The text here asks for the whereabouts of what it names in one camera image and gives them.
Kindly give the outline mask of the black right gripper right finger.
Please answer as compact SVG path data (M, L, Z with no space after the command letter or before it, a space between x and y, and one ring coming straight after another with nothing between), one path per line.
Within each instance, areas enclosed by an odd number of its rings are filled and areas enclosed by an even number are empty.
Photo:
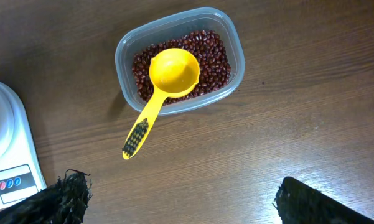
M371 218L290 176L278 187L273 205L283 224L374 224Z

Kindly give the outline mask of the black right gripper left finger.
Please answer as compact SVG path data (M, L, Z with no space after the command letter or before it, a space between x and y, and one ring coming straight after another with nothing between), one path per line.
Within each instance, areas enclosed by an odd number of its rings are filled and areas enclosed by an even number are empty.
M0 211L0 224L81 224L92 198L91 179L69 169L57 182Z

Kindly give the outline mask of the yellow plastic scoop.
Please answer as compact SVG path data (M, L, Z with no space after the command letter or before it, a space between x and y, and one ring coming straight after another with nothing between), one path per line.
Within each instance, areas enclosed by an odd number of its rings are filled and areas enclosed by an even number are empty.
M149 135L166 98L188 95L198 84L200 66L195 56L184 49L167 49L151 59L149 75L154 92L122 147L124 159L136 155Z

